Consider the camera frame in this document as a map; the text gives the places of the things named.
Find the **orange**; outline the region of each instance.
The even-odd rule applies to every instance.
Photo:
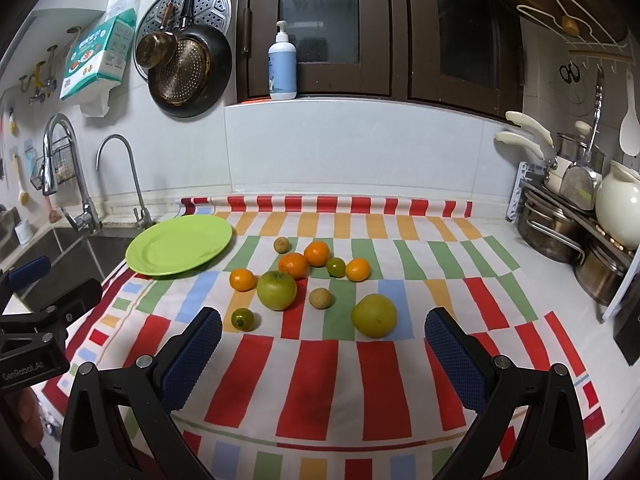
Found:
[[[346,271],[352,282],[363,282],[369,277],[371,266],[364,258],[354,258],[347,264]]]
[[[331,256],[329,246],[320,240],[311,242],[305,249],[305,258],[312,267],[324,267]]]
[[[238,292],[245,292],[254,288],[255,276],[250,270],[236,269],[231,272],[229,283]]]
[[[289,253],[281,257],[278,262],[278,270],[286,272],[294,280],[301,280],[308,270],[306,258],[300,253]]]

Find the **kitchen sink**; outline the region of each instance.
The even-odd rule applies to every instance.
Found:
[[[49,274],[18,292],[18,297],[37,312],[89,278],[102,282],[124,259],[127,247],[139,233],[133,228],[106,227],[89,236],[71,228],[53,228],[14,263],[14,267],[20,267],[40,256],[51,260]]]

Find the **plate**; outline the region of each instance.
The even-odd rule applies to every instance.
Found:
[[[218,216],[180,216],[140,233],[125,259],[140,274],[168,276],[208,262],[224,250],[231,236],[231,225]]]

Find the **green and white package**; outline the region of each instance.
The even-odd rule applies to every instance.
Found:
[[[60,99],[79,104],[86,116],[104,117],[109,90],[122,81],[135,28],[136,11],[127,9],[96,25],[73,45]]]

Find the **white pump head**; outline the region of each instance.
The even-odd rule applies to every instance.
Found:
[[[289,41],[289,35],[285,32],[285,28],[287,27],[287,22],[283,20],[276,23],[278,26],[278,33],[276,34],[276,43],[281,41]]]

